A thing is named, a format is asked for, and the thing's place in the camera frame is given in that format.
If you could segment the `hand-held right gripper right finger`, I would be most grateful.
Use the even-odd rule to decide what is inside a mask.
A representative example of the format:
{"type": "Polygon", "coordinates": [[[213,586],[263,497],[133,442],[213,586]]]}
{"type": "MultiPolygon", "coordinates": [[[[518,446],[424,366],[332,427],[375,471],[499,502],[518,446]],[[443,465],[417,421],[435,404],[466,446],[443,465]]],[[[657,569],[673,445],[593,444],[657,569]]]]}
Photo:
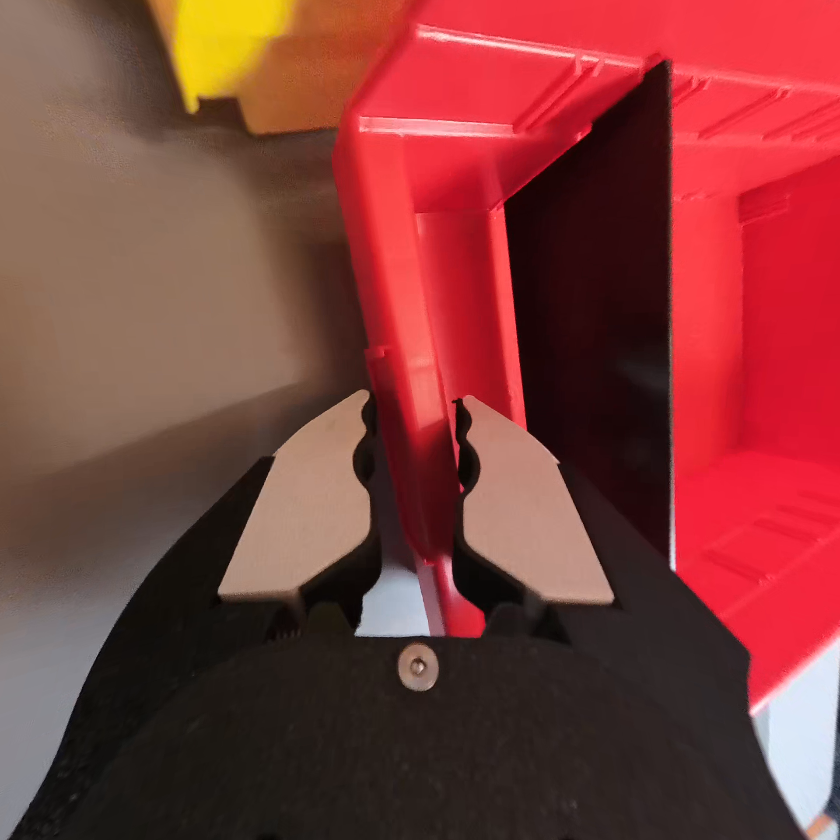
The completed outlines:
{"type": "Polygon", "coordinates": [[[477,607],[502,602],[607,606],[615,596],[560,463],[473,395],[456,402],[453,574],[477,607]]]}

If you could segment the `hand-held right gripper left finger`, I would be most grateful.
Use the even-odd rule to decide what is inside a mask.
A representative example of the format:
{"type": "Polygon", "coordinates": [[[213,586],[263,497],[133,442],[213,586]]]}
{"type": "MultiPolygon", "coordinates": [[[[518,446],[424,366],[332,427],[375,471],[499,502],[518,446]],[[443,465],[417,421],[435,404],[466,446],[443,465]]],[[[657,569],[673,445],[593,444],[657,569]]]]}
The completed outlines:
{"type": "Polygon", "coordinates": [[[370,483],[376,406],[359,390],[278,448],[217,595],[360,607],[382,572],[370,483]]]}

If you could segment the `red plastic bin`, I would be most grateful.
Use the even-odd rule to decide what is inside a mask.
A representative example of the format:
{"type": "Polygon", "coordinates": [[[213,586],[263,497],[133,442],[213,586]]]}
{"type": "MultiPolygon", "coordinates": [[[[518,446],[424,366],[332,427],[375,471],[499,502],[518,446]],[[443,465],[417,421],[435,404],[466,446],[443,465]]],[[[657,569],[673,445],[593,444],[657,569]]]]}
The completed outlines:
{"type": "Polygon", "coordinates": [[[838,2],[409,2],[333,153],[402,523],[433,635],[454,400],[537,431],[514,193],[670,63],[677,573],[758,711],[838,645],[838,2]]]}

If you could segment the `yellow plastic bin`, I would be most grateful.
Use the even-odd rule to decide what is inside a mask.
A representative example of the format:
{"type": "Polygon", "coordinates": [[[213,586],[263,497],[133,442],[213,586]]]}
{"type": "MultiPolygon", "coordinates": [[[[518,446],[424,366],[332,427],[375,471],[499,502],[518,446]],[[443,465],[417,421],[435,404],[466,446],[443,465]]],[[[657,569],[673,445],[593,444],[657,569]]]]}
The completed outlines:
{"type": "Polygon", "coordinates": [[[256,135],[334,130],[405,1],[149,1],[185,110],[233,99],[256,135]]]}

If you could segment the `black bin divider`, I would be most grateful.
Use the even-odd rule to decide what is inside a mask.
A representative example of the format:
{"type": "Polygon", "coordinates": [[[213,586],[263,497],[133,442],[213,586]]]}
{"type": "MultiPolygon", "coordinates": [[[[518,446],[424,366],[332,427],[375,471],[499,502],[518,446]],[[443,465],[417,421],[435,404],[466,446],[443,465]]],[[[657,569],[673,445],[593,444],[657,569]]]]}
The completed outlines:
{"type": "Polygon", "coordinates": [[[672,92],[663,59],[505,203],[527,427],[672,564],[672,92]]]}

